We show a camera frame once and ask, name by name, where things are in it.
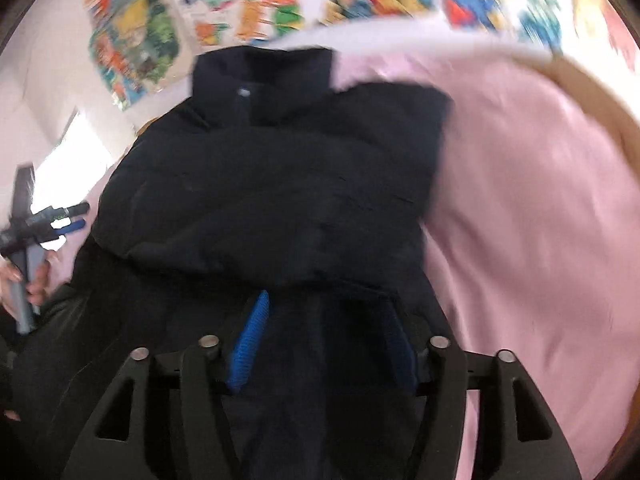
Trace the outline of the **wooden bed frame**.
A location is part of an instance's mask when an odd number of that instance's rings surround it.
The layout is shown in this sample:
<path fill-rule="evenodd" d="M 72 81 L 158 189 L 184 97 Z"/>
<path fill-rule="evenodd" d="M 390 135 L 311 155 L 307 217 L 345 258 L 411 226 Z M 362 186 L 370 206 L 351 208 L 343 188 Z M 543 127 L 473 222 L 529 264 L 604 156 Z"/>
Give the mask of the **wooden bed frame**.
<path fill-rule="evenodd" d="M 639 121 L 621 100 L 568 58 L 533 62 L 532 69 L 567 93 L 592 116 L 618 147 L 639 180 Z M 628 422 L 597 479 L 639 479 L 639 389 L 630 404 Z"/>

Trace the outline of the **pink bed duvet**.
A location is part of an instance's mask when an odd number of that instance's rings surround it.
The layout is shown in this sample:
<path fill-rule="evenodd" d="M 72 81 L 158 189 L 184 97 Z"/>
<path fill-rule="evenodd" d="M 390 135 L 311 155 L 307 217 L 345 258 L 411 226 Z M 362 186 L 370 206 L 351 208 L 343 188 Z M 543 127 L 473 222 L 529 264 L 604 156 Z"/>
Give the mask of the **pink bed duvet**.
<path fill-rule="evenodd" d="M 639 180 L 510 56 L 330 51 L 336 90 L 414 82 L 452 102 L 422 231 L 468 368 L 454 479 L 597 479 L 639 385 Z"/>

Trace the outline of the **black puffer jacket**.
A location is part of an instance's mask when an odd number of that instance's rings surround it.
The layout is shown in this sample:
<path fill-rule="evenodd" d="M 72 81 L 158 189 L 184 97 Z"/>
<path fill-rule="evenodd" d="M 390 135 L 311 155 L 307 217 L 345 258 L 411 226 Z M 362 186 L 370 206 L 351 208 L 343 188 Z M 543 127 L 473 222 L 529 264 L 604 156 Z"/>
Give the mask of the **black puffer jacket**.
<path fill-rule="evenodd" d="M 263 290 L 250 378 L 224 398 L 240 479 L 404 478 L 424 401 L 396 382 L 384 314 L 418 351 L 450 335 L 422 223 L 452 102 L 414 82 L 336 90 L 333 65 L 326 49 L 198 58 L 17 351 L 3 478 L 192 479 L 182 354 Z"/>

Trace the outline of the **pink pigs yellow chicks drawing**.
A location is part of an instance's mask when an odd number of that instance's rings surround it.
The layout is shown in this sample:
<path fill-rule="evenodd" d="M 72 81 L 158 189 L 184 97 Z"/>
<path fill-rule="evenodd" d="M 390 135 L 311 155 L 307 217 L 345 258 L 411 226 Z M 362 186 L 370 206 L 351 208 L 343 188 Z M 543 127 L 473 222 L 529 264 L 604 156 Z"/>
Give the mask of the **pink pigs yellow chicks drawing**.
<path fill-rule="evenodd" d="M 612 4 L 608 0 L 573 0 L 573 6 L 577 39 L 593 49 L 614 55 L 634 72 L 639 48 Z"/>

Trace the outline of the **bright window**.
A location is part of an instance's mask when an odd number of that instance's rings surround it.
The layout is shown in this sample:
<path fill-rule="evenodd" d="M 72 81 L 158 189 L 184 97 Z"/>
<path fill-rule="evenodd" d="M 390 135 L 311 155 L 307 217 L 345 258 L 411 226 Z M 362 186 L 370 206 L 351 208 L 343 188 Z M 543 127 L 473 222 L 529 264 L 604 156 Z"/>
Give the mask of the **bright window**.
<path fill-rule="evenodd" d="M 103 120 L 74 110 L 58 144 L 35 169 L 32 212 L 82 202 L 133 138 L 134 126 L 121 114 Z"/>

